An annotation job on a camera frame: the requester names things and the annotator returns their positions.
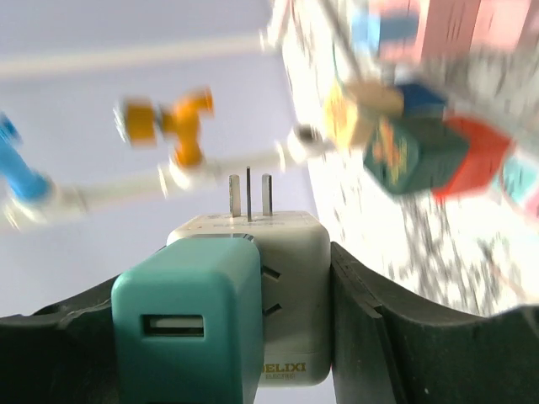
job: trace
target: white pipe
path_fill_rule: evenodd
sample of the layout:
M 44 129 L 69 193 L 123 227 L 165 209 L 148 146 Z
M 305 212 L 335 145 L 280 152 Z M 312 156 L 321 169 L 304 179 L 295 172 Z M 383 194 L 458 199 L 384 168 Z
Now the white pipe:
M 264 36 L 237 35 L 228 38 L 144 45 L 131 48 L 80 52 L 55 56 L 19 56 L 0 61 L 0 80 L 28 79 L 59 74 L 96 72 L 167 62 L 193 61 L 273 49 Z
M 0 216 L 0 231 L 23 231 L 33 226 L 46 226 L 76 220 L 94 211 L 130 200 L 152 196 L 180 197 L 203 188 L 212 188 L 226 180 L 228 175 L 242 173 L 246 166 L 253 170 L 278 167 L 282 172 L 306 163 L 334 150 L 328 141 L 302 145 L 291 136 L 286 144 L 251 156 L 207 162 L 191 171 L 181 171 L 175 164 L 164 163 L 157 170 L 138 173 L 129 178 L 87 187 L 59 187 L 51 197 L 38 205 L 24 205 L 10 199 Z

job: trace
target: brand logo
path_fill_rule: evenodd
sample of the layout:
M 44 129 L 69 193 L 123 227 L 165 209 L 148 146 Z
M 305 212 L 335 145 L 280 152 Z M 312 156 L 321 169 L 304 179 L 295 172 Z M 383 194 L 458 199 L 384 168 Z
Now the brand logo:
M 395 129 L 386 119 L 380 119 L 376 129 L 376 140 L 372 147 L 375 162 L 384 163 L 389 170 L 391 183 L 394 185 L 401 173 L 407 171 L 408 146 L 406 141 L 395 141 Z
M 214 227 L 256 227 L 256 226 L 285 226 L 286 223 L 284 221 L 251 221 L 247 223 L 216 223 L 213 225 Z
M 294 380 L 296 374 L 304 372 L 307 372 L 307 366 L 303 362 L 297 364 L 265 364 L 262 368 L 262 373 L 265 374 L 266 380 Z

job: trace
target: red box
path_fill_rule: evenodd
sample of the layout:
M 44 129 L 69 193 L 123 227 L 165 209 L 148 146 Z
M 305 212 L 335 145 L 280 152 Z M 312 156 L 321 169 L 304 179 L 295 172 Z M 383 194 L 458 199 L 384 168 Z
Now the red box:
M 437 200 L 488 187 L 512 147 L 510 138 L 474 118 L 452 115 L 445 123 L 466 138 L 470 148 L 451 181 L 432 190 Z

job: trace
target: granite surface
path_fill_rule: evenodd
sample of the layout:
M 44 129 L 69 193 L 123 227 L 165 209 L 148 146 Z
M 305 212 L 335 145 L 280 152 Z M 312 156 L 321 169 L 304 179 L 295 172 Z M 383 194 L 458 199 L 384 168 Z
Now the granite surface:
M 318 2 L 295 3 L 283 56 L 298 119 L 321 125 L 321 105 L 336 74 L 335 33 Z M 343 10 L 337 11 L 342 16 Z M 531 99 L 535 94 L 526 93 L 531 77 L 539 81 L 537 66 L 535 55 L 479 53 L 424 68 L 438 82 L 459 88 L 466 100 L 493 98 L 496 108 L 529 125 L 539 116 L 539 95 Z M 347 69 L 345 62 L 337 63 L 337 74 Z M 535 139 L 526 135 L 531 149 Z M 537 228 L 492 195 L 445 205 L 427 194 L 391 198 L 364 171 L 361 151 L 329 153 L 309 168 L 318 214 L 332 239 L 380 274 L 423 297 L 482 316 L 539 302 Z

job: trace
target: yellow object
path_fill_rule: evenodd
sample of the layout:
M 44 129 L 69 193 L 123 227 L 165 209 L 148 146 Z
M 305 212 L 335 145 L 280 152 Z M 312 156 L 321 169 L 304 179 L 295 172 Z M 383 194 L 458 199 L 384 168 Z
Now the yellow object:
M 402 94 L 379 82 L 356 81 L 343 87 L 335 81 L 324 103 L 326 132 L 338 148 L 364 147 L 374 133 L 377 118 L 363 113 L 399 116 L 403 113 Z
M 199 165 L 204 157 L 198 138 L 200 112 L 213 114 L 213 97 L 209 89 L 193 93 L 178 101 L 171 109 L 155 109 L 150 101 L 127 100 L 117 117 L 125 140 L 135 146 L 157 144 L 157 127 L 163 137 L 174 138 L 176 163 L 182 167 Z
M 381 117 L 377 128 L 377 138 L 373 141 L 372 155 L 377 162 L 385 162 L 395 185 L 401 175 L 406 173 L 408 145 L 402 138 L 395 140 L 395 129 L 387 118 Z
M 154 129 L 155 112 L 150 101 L 130 100 L 124 104 L 121 112 L 123 128 L 120 130 L 125 141 L 135 146 L 155 146 L 157 144 Z
M 182 167 L 197 166 L 203 160 L 198 139 L 200 112 L 213 114 L 210 90 L 192 94 L 161 114 L 163 134 L 167 137 L 174 136 L 179 141 L 176 147 L 176 162 Z

